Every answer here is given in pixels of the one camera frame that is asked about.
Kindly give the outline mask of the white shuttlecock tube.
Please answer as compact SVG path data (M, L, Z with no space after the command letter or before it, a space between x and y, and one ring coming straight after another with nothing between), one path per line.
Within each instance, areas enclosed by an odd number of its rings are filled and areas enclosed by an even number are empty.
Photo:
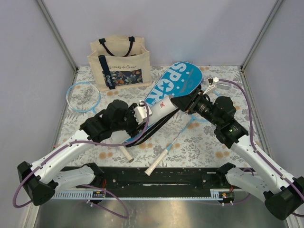
M155 105L149 108L151 114L149 116L148 128L152 127L157 121L170 114L171 112L177 110L177 107L171 102L172 96L166 96ZM112 133L109 138L110 144L121 144L127 140L131 139L131 136L126 131L117 131Z

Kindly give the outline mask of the blue sport racket cover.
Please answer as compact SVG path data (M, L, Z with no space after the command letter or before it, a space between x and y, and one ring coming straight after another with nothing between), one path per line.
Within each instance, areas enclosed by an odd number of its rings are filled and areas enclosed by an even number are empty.
M172 97L188 95L197 87L200 87L203 80L203 73L198 66L188 62L177 62L163 73L144 100L151 107L169 95ZM157 121L152 127L146 130L141 138L126 147L133 147L145 142L162 128L177 112L178 110L175 110Z

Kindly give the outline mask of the blue badminton racket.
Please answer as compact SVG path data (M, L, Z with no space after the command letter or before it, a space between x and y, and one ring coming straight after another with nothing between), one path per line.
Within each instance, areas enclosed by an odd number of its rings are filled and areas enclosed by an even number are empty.
M200 123L207 123L208 121L205 119L199 119L198 117L195 117L194 115L191 115L191 119L189 122L184 126L184 128L180 131L180 133L174 138L174 140L160 153L160 155L156 158L156 160L145 170L145 174L150 176L151 173L155 170L155 168L159 165L159 163L162 161L162 159L168 154L168 152L171 150L173 144L176 142L179 136L188 128L188 126L193 123L194 121L198 121Z
M95 109L101 101L101 94L91 83L78 82L67 90L66 101L70 109L75 112L97 114Z

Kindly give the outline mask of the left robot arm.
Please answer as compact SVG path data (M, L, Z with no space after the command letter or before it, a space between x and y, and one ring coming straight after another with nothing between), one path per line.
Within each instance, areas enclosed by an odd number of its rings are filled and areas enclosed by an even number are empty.
M35 206L49 201L55 193L79 185L97 188L103 183L100 169L94 163L85 164L74 171L62 169L80 154L95 145L120 147L128 145L127 139L141 137L148 127L152 110L145 101L128 105L114 100L106 109L85 120L63 145L32 163L23 161L17 166L20 184L13 196L24 189Z

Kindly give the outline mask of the beige canvas tote bag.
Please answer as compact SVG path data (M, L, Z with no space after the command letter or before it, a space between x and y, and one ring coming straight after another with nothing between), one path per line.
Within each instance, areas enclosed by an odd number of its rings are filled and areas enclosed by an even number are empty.
M90 43L87 57L99 91L150 86L150 52L145 39L109 36Z

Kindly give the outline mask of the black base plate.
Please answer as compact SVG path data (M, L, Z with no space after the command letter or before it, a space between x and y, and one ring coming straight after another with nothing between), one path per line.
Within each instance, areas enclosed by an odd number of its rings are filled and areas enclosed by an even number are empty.
M145 168L102 167L91 185L131 199L203 198L231 188L216 168L156 168L147 175Z

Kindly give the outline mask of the left aluminium frame post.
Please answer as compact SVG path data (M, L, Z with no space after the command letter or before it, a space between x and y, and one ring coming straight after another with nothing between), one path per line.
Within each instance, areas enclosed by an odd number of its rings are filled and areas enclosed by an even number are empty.
M59 47L61 48L62 52L64 53L69 65L71 66L73 71L76 72L78 70L78 66L77 66L75 60L73 59L71 53L69 52L59 30L57 29L57 27L54 23L54 20L52 19L52 16L51 16L49 10L47 9L46 4L44 3L43 0L35 0L35 2L37 3L38 7L40 8L41 13L43 14L45 20L47 21L47 24L49 25L53 35L55 36L55 39L56 39L57 43L59 44Z

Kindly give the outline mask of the aluminium frame post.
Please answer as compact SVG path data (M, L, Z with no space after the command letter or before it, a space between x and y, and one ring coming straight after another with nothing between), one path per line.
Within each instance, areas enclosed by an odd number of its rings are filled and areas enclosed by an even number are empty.
M265 34L267 33L272 21L275 19L278 11L281 9L282 5L285 3L285 0L276 0L274 6L270 10L261 30L259 31L253 45L251 46L248 54L246 55L243 63L240 65L240 69L242 71L245 70L247 65L249 64L251 58L253 57L254 53L256 52L257 48L259 47L260 43L262 42Z
M59 30L57 29L57 27L54 23L54 20L52 19L52 16L51 16L49 10L47 9L46 4L44 3L43 0L35 0L35 2L37 3L38 7L40 8L41 13L43 14L45 20L47 21L47 24L49 25L53 35L55 36L55 39L56 39L57 43L59 44L59 47L61 48L62 52L64 53L69 65L71 66L73 71L76 72L78 70L78 66L77 66L75 60L73 59L71 53L69 52Z

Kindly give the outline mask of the right aluminium frame post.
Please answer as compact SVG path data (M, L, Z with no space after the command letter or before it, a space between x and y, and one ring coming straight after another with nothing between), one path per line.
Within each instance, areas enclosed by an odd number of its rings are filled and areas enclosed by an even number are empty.
M245 70L247 65L249 64L251 58L253 57L254 53L256 52L257 48L259 47L260 43L262 42L265 34L267 33L272 21L275 19L278 11L281 9L282 5L285 3L285 0L276 0L274 6L270 10L261 30L259 31L253 45L251 46L248 54L246 55L243 63L240 65L240 69L242 71Z

